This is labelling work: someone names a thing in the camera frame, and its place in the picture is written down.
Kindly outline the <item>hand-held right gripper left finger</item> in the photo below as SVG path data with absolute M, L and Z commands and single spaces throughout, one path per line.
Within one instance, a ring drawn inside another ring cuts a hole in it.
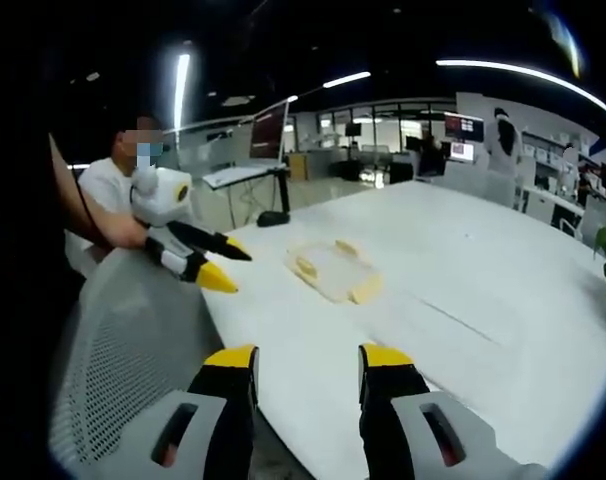
M 247 479 L 258 403 L 259 348 L 208 357 L 186 391 L 174 390 L 124 427 L 102 479 Z

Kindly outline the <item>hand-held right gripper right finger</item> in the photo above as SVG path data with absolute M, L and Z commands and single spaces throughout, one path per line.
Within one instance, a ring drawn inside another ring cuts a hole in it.
M 427 386 L 413 360 L 359 346 L 359 432 L 371 479 L 545 479 L 499 449 L 494 429 L 465 405 Z

